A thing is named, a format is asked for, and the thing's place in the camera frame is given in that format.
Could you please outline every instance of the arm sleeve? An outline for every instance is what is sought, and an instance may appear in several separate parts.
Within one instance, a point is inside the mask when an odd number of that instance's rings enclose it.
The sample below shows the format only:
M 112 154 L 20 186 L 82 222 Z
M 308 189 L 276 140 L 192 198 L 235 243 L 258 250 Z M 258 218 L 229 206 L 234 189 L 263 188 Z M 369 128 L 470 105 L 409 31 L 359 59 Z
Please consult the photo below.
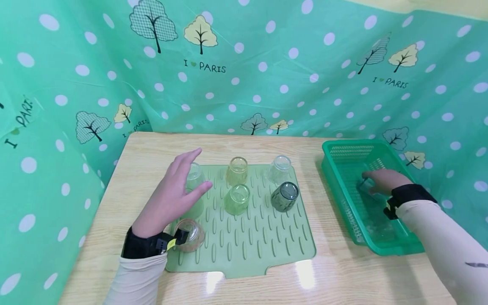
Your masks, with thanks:
M 139 260 L 120 258 L 105 305 L 153 305 L 158 281 L 166 266 L 166 253 Z
M 434 202 L 404 203 L 397 216 L 422 242 L 457 304 L 488 304 L 488 252 Z

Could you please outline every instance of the plastic basket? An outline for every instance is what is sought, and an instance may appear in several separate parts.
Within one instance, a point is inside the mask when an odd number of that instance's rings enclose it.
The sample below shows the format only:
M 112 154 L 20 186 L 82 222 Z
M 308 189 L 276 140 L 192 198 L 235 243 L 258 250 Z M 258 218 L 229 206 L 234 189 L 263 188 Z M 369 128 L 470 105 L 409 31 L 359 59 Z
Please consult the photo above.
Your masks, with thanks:
M 394 169 L 415 182 L 398 154 L 379 140 L 327 141 L 322 149 L 322 170 L 354 243 L 382 256 L 424 252 L 401 220 L 391 221 L 383 213 L 385 205 L 356 188 L 364 171 L 380 168 Z

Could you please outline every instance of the drying mat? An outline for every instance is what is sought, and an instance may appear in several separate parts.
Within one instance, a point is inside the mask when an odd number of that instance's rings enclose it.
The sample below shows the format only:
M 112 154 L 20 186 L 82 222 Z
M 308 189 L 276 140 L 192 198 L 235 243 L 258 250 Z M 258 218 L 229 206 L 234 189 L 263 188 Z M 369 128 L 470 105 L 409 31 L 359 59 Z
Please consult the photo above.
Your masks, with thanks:
M 247 187 L 251 192 L 247 211 L 234 216 L 224 210 L 224 196 L 231 188 L 225 181 L 227 165 L 201 165 L 214 186 L 203 196 L 204 209 L 197 218 L 205 241 L 195 252 L 169 250 L 166 270 L 171 272 L 223 272 L 228 279 L 265 275 L 270 266 L 315 256 L 310 225 L 301 195 L 286 213 L 271 205 L 278 187 L 265 176 L 268 165 L 249 165 Z M 298 185 L 293 167 L 289 181 Z M 177 222 L 172 223 L 171 230 Z

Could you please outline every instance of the green backdrop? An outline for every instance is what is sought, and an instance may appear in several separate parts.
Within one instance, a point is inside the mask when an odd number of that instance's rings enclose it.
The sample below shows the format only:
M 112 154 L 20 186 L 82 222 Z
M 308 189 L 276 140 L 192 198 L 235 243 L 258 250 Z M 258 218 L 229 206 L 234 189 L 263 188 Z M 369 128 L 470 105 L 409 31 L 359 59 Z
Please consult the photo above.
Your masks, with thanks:
M 0 304 L 56 303 L 134 131 L 384 139 L 488 247 L 484 21 L 341 0 L 0 16 Z

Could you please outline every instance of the tree graphic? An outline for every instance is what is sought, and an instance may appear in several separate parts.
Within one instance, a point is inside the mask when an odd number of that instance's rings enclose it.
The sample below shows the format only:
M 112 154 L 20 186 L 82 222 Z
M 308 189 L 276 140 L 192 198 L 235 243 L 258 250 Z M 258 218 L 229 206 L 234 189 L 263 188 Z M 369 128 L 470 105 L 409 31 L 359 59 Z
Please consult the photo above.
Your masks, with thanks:
M 164 12 L 164 6 L 158 0 L 140 0 L 129 15 L 130 28 L 137 35 L 155 39 L 158 53 L 161 53 L 159 41 L 172 41 L 178 38 L 175 24 Z
M 396 66 L 394 73 L 398 70 L 400 66 L 402 67 L 413 67 L 417 62 L 417 44 L 411 44 L 405 49 L 393 54 L 388 60 L 389 63 Z
M 115 123 L 122 123 L 123 121 L 127 120 L 130 124 L 129 116 L 132 112 L 132 109 L 129 106 L 124 104 L 119 104 L 119 110 L 115 114 L 114 122 Z
M 87 113 L 80 111 L 76 114 L 76 137 L 81 144 L 97 137 L 98 141 L 102 141 L 99 134 L 110 126 L 110 121 L 107 118 L 101 118 L 95 113 Z
M 421 152 L 407 151 L 405 152 L 405 159 L 408 161 L 407 166 L 411 164 L 418 169 L 422 169 L 424 168 L 426 155 Z
M 246 120 L 242 123 L 241 129 L 245 131 L 252 131 L 251 136 L 254 135 L 255 131 L 263 130 L 268 127 L 268 123 L 263 118 L 261 113 L 256 113 L 252 118 Z
M 276 130 L 276 134 L 278 134 L 280 130 L 288 129 L 288 124 L 285 120 L 281 120 L 278 123 L 271 125 L 269 129 Z
M 367 64 L 377 64 L 385 60 L 386 55 L 386 45 L 390 42 L 390 34 L 388 33 L 385 37 L 378 40 L 373 47 L 363 55 L 363 57 L 356 63 L 358 66 L 362 66 L 358 74 L 361 74 L 365 65 Z
M 396 150 L 403 150 L 407 146 L 408 127 L 389 129 L 383 133 L 383 138 Z
M 200 54 L 203 54 L 202 46 L 212 47 L 217 45 L 217 36 L 212 32 L 210 24 L 202 15 L 198 15 L 195 21 L 185 28 L 184 37 L 189 42 L 200 46 Z

